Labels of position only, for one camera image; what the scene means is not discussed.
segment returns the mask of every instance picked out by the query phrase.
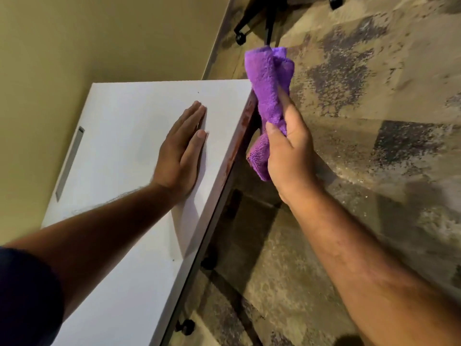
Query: purple cloth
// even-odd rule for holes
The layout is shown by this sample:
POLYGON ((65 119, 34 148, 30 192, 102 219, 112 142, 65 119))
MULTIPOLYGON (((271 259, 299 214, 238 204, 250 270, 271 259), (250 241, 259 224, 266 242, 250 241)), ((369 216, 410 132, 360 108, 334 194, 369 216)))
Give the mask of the purple cloth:
POLYGON ((270 46, 245 53, 245 70, 258 98, 258 110, 262 119, 261 136, 252 145, 247 160, 263 181, 271 180, 267 170, 269 139, 266 133, 266 122, 273 123, 284 135, 287 134, 277 94, 277 85, 290 94, 290 82, 295 71, 295 64, 286 55, 285 47, 271 49, 270 46))

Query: yellow wall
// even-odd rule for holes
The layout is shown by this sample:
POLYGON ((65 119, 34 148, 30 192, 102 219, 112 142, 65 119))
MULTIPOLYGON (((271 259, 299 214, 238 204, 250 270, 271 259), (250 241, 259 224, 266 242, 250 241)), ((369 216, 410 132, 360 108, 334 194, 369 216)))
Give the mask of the yellow wall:
POLYGON ((228 0, 0 0, 0 244, 38 229, 92 82, 197 80, 228 0))

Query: person's right arm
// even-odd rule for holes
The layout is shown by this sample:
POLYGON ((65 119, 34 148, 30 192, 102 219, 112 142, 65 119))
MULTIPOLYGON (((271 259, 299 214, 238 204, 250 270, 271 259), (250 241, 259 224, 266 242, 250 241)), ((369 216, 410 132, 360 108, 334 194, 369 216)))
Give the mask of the person's right arm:
POLYGON ((459 345, 459 308, 403 266, 319 186, 309 129, 280 90, 287 137, 267 124, 269 174, 350 316, 376 346, 459 345))

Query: white table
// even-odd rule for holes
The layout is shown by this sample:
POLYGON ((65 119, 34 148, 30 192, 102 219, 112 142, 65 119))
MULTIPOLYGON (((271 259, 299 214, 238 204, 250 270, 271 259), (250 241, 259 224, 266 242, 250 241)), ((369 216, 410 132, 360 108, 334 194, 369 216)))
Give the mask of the white table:
POLYGON ((187 201, 153 226, 62 325, 54 345, 160 345, 224 206, 232 165, 251 138, 248 80, 93 84, 43 227, 146 185, 170 127, 194 100, 209 136, 187 201))

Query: person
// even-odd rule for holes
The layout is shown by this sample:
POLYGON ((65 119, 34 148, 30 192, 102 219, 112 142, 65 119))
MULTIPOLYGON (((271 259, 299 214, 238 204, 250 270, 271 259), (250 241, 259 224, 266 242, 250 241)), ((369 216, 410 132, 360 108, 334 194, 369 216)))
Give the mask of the person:
MULTIPOLYGON (((282 90, 279 99, 287 136, 266 125, 269 174, 363 336, 376 346, 458 345, 459 308, 321 187, 310 131, 282 90)), ((61 322, 137 239, 187 196, 206 139, 196 130, 205 110, 195 102, 173 125, 148 186, 0 250, 3 345, 51 344, 61 322)))

